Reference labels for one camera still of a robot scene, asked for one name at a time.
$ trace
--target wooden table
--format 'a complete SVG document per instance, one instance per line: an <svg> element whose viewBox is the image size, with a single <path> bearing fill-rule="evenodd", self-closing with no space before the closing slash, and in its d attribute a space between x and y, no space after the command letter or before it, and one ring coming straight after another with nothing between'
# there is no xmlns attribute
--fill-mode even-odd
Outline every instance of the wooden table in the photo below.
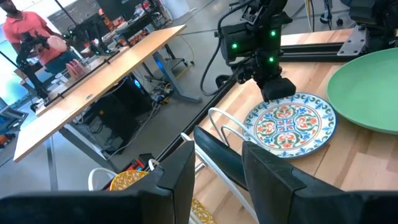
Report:
<svg viewBox="0 0 398 224"><path fill-rule="evenodd" d="M295 34L282 37L282 45L344 42L351 30ZM282 63L283 76L288 77L298 92L317 95L325 100L331 76L342 66L338 63ZM236 84L217 104L243 123L260 102L260 90L254 81ZM215 113L217 126L238 127ZM217 136L208 119L200 126ZM241 153L242 140L228 135L231 147ZM398 137L359 127L338 115L338 125L330 142L313 154L290 162L306 173L343 190L398 190ZM255 223L247 211L208 168L195 183L195 197L213 213L218 223Z"/></svg>
<svg viewBox="0 0 398 224"><path fill-rule="evenodd" d="M48 140L46 143L47 152L49 154L50 183L52 184L52 190L56 190L57 181L51 181L51 176L53 179L56 179L56 172L54 170L53 154L50 152L52 152L52 135L59 131L67 140L91 157L99 165L117 171L116 167L104 158L99 150L95 150L88 146L81 140L81 136L73 133L68 123L149 57L155 58L165 78L174 88L177 96L199 101L200 98L189 96L187 93L183 92L178 86L173 73L166 66L164 59L157 52L169 40L181 33L184 28L186 28L186 26L182 25L157 30L151 33L134 47L123 52L98 73L88 77L87 81L75 88L65 98L61 99L55 105L52 105L46 112L19 133L14 161L20 161L37 146Z"/></svg>

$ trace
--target blue light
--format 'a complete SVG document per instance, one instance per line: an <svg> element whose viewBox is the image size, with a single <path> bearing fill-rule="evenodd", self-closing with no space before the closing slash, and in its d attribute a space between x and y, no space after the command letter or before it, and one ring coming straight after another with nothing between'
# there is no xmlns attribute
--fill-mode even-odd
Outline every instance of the blue light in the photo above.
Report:
<svg viewBox="0 0 398 224"><path fill-rule="evenodd" d="M141 84L138 82L138 80L134 79L134 84L136 84L138 88L141 88Z"/></svg>
<svg viewBox="0 0 398 224"><path fill-rule="evenodd" d="M163 69L163 65L160 61L156 61L157 66L159 66L160 69Z"/></svg>

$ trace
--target wooden tabletop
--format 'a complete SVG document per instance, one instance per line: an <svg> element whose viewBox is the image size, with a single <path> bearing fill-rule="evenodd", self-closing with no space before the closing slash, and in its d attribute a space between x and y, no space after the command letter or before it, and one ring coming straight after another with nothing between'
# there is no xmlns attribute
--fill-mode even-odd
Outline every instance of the wooden tabletop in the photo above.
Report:
<svg viewBox="0 0 398 224"><path fill-rule="evenodd" d="M106 93L114 84L122 80L136 66L151 57L171 38L181 33L184 28L186 28L186 25L152 32L95 76L90 77L42 116L31 122L19 133L14 161L18 162L23 159L75 116L79 115L84 108Z"/></svg>
<svg viewBox="0 0 398 224"><path fill-rule="evenodd" d="M343 42L350 30L288 35L283 45ZM317 95L325 100L326 86L342 64L338 63L282 63L283 76L289 78L298 92ZM254 81L235 85L220 101L218 108L227 111L243 123L249 112L260 102L260 90ZM238 128L225 117L215 116L218 126L227 124ZM218 136L206 119L201 127ZM241 152L242 141L230 134L232 148ZM338 115L335 135L329 143L313 154L290 162L315 177L343 190L397 190L398 137L359 127Z"/></svg>

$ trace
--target standing desk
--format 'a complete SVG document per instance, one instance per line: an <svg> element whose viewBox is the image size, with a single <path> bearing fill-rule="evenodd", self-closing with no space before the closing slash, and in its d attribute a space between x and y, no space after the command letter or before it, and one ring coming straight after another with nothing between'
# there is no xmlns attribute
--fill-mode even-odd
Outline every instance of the standing desk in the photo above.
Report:
<svg viewBox="0 0 398 224"><path fill-rule="evenodd" d="M47 154L49 157L51 189L57 190L58 185L54 166L52 135L59 131L67 140L99 165L117 171L117 168L111 161L107 161L100 152L93 150L86 142L79 138L78 135L71 132L68 123L149 57L153 57L157 62L165 78L174 89L175 96L194 102L201 102L201 98L192 96L181 89L171 69L164 66L166 63L157 52L173 37L181 33L184 28L186 28L186 25L157 30L149 34L131 49L125 50L122 55L111 61L109 65L103 67L95 75L88 77L71 92L68 92L68 95L63 99L50 105L50 108L19 133L14 162L21 161L25 156L36 149L37 146L46 142Z"/></svg>

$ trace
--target red shirt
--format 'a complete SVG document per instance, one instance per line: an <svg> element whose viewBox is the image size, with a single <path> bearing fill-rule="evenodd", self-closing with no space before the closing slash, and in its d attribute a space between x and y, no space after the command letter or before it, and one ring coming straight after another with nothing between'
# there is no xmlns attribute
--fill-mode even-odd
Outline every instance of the red shirt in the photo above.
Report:
<svg viewBox="0 0 398 224"><path fill-rule="evenodd" d="M29 32L33 37L35 31L44 37L49 37L50 34L44 29L47 23L35 12L22 12L22 19L14 19L7 17L6 22L3 25L4 35L6 39L12 43L21 43L22 33ZM39 54L39 60L42 65L51 61L55 57L59 56L61 52L53 48L43 49Z"/></svg>

